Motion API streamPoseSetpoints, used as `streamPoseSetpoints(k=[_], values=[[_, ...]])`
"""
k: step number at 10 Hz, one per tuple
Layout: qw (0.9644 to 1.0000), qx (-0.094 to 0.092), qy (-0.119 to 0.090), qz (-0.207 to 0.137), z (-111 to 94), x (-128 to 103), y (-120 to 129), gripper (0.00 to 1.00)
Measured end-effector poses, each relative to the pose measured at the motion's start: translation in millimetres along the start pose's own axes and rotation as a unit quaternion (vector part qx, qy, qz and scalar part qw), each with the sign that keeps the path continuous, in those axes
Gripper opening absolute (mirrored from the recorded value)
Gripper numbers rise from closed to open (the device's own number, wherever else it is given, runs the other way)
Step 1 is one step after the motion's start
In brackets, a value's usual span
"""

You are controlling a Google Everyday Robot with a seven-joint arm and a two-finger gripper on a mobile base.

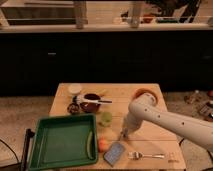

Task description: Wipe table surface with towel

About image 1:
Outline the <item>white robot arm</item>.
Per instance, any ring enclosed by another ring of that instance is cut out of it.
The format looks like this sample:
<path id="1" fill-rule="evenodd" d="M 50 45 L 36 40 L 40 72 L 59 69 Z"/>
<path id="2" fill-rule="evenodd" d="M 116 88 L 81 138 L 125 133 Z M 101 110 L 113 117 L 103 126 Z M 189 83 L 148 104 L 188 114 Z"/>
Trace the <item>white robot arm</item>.
<path id="1" fill-rule="evenodd" d="M 213 152 L 213 123 L 163 111 L 156 105 L 157 98 L 148 92 L 131 100 L 123 119 L 121 135 L 128 137 L 140 129 L 144 121 L 148 121 Z"/>

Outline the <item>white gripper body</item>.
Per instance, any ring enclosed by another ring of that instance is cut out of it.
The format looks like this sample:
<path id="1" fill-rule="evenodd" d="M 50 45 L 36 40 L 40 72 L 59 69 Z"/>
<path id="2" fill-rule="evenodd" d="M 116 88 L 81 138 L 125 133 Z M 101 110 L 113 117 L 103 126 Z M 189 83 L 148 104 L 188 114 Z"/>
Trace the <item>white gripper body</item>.
<path id="1" fill-rule="evenodd" d="M 138 120 L 135 116 L 127 114 L 123 119 L 122 131 L 121 133 L 128 133 L 128 136 L 141 127 L 141 121 Z"/>

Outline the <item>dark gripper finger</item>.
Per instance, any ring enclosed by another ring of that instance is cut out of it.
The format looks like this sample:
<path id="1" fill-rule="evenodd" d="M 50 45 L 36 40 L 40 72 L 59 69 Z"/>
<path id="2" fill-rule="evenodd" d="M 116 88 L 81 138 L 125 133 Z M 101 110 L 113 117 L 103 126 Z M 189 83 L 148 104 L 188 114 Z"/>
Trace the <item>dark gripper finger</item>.
<path id="1" fill-rule="evenodd" d="M 124 139 L 128 139 L 128 133 L 124 133 Z"/>
<path id="2" fill-rule="evenodd" d="M 120 133 L 118 141 L 122 140 L 122 138 L 123 138 L 123 133 Z"/>

